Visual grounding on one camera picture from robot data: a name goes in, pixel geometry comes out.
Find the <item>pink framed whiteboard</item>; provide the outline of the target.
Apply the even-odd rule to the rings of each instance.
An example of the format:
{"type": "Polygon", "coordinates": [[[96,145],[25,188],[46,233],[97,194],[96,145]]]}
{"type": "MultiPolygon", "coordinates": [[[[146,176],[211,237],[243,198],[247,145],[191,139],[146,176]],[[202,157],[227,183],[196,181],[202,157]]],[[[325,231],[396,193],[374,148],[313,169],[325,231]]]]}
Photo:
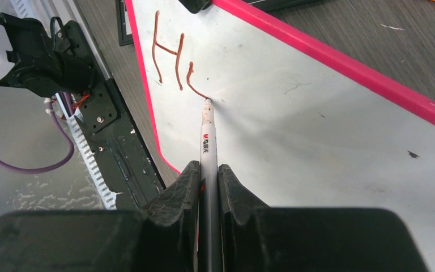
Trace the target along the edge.
{"type": "Polygon", "coordinates": [[[435,102],[242,1],[127,1],[157,151],[219,162],[271,206],[397,213],[435,271],[435,102]]]}

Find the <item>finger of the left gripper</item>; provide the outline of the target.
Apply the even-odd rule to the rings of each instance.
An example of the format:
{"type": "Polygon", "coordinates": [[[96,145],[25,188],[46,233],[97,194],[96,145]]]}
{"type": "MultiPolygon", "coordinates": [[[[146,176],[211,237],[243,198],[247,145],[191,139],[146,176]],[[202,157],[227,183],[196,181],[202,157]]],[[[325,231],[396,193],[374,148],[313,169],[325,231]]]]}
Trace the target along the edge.
{"type": "Polygon", "coordinates": [[[192,14],[197,14],[211,5],[211,0],[179,0],[192,14]]]}

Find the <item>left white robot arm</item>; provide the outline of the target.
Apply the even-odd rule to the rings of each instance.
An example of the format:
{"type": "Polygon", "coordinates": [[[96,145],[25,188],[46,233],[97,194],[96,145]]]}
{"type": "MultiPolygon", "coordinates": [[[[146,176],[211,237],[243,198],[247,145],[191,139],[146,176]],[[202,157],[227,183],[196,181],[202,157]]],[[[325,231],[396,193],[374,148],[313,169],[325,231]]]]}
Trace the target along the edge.
{"type": "Polygon", "coordinates": [[[78,22],[0,13],[0,87],[23,88],[39,97],[83,95],[104,77],[78,22]]]}

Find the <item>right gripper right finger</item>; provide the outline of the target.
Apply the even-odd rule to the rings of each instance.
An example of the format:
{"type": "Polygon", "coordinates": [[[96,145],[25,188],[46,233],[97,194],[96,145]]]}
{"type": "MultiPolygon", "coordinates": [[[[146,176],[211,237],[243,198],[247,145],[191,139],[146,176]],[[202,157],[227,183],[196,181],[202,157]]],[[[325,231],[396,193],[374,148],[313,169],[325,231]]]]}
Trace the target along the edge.
{"type": "Polygon", "coordinates": [[[226,271],[427,271],[400,217],[350,207],[270,207],[218,170],[226,271]]]}

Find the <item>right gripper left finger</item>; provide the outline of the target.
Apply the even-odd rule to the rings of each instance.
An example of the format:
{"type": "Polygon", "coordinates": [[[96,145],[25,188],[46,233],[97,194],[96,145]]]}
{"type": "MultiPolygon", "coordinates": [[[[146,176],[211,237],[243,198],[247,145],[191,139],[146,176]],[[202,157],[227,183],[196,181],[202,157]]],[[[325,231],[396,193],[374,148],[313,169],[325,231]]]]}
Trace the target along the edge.
{"type": "Polygon", "coordinates": [[[137,210],[0,217],[0,271],[193,271],[199,163],[137,210]]]}

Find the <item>white marker pen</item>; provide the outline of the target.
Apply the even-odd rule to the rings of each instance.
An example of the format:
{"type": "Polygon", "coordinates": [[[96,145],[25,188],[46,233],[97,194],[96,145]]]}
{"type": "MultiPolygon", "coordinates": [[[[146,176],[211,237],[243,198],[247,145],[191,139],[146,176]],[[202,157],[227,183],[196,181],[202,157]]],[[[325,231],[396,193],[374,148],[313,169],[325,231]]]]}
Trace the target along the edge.
{"type": "Polygon", "coordinates": [[[218,157],[214,108],[204,102],[200,144],[198,271],[222,271],[218,157]]]}

